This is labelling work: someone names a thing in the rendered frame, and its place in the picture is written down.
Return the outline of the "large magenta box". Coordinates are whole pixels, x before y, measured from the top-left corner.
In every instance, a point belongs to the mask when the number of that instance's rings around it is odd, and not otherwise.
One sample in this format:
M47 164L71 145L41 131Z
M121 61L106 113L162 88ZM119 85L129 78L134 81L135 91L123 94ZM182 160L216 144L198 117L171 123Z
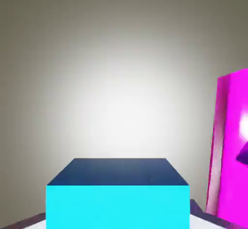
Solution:
M248 228L248 69L217 80L206 212Z

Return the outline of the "small cyan cube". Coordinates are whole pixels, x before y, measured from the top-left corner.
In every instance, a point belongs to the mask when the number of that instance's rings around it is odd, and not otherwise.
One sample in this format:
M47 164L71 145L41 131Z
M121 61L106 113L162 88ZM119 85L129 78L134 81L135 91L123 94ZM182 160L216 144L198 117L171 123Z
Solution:
M76 158L46 186L46 229L189 229L190 187L165 158Z

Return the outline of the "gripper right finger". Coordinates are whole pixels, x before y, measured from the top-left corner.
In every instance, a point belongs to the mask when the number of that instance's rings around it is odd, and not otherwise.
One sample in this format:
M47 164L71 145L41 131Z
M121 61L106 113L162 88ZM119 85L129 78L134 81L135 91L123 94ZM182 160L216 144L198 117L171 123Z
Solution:
M191 199L190 229L242 229L242 227L205 213L197 202L194 199Z

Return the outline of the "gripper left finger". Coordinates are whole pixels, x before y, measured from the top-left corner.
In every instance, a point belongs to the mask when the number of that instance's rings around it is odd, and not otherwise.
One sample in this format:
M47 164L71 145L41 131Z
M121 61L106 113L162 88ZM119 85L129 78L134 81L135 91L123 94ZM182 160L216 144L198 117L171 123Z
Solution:
M44 221L45 219L46 219L46 213L40 213L0 229L24 229L25 227L32 226L36 223Z

